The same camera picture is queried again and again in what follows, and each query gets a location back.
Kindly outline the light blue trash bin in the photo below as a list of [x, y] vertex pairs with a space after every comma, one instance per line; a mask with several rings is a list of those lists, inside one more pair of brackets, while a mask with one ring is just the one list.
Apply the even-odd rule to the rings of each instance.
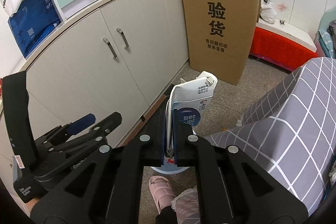
[[156, 172], [160, 173], [160, 174], [164, 174], [164, 175], [173, 175], [173, 174], [179, 174], [182, 173], [186, 170], [188, 170], [191, 165], [189, 166], [177, 166], [175, 159], [173, 157], [169, 157], [167, 155], [167, 137], [168, 133], [166, 132], [165, 135], [163, 137], [161, 137], [161, 148], [163, 149], [161, 154], [160, 154], [160, 158], [163, 159], [163, 161], [161, 161], [161, 165], [151, 165], [151, 169], [155, 170]]

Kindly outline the pink checkered pants leg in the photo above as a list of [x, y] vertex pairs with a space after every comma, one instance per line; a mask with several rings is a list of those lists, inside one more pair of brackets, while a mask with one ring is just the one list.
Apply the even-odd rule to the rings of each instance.
[[177, 215], [178, 224], [200, 224], [200, 212], [197, 187], [188, 188], [171, 202], [171, 207]]

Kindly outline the red white storage bench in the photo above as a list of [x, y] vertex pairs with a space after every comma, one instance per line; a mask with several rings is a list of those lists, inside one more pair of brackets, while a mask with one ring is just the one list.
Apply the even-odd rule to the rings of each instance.
[[250, 55], [290, 72], [318, 57], [308, 33], [291, 24], [269, 24], [262, 19], [256, 23]]

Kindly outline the large brown cardboard box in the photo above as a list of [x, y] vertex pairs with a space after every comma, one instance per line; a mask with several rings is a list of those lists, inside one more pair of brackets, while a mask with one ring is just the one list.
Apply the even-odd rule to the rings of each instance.
[[255, 33], [260, 0], [183, 0], [190, 67], [237, 85]]

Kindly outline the pink slipper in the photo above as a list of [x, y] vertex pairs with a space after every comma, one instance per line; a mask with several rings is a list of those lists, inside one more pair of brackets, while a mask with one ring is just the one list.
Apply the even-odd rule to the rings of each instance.
[[176, 197], [171, 183], [163, 176], [152, 176], [149, 180], [149, 190], [159, 213], [165, 207], [171, 206]]

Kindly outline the grey checkered tablecloth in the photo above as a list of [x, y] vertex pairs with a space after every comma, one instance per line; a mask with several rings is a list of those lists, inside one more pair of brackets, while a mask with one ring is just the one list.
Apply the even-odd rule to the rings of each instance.
[[335, 60], [309, 60], [249, 107], [239, 126], [207, 139], [240, 148], [314, 213], [335, 156]]

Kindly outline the white cabinet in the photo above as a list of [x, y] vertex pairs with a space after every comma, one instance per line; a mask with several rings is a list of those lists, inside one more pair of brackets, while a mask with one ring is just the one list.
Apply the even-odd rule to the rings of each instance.
[[[92, 157], [103, 148], [121, 147], [139, 131], [188, 58], [183, 0], [90, 5], [43, 42], [19, 71], [26, 72], [34, 139], [89, 113], [96, 122], [120, 113], [122, 122], [107, 143], [71, 171], [93, 172]], [[13, 188], [16, 163], [3, 100], [1, 110], [1, 178], [20, 199]]]

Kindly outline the white plastic bag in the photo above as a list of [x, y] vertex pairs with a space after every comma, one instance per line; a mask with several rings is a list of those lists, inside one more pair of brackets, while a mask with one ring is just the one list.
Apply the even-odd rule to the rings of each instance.
[[271, 0], [261, 0], [260, 18], [269, 24], [274, 24], [276, 21], [277, 12], [273, 8]]

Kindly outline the blue white carton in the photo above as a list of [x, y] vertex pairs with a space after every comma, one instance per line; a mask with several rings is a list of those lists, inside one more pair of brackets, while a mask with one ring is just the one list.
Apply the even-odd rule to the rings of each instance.
[[173, 157], [173, 111], [177, 110], [178, 120], [191, 126], [197, 126], [206, 112], [214, 95], [218, 79], [203, 71], [193, 80], [175, 85], [166, 105], [166, 155]]

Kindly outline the blue plaid pillow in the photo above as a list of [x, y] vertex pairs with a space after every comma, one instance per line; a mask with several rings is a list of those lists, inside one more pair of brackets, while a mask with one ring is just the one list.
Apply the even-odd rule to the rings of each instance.
[[335, 59], [333, 39], [326, 30], [318, 30], [318, 41], [325, 56]]

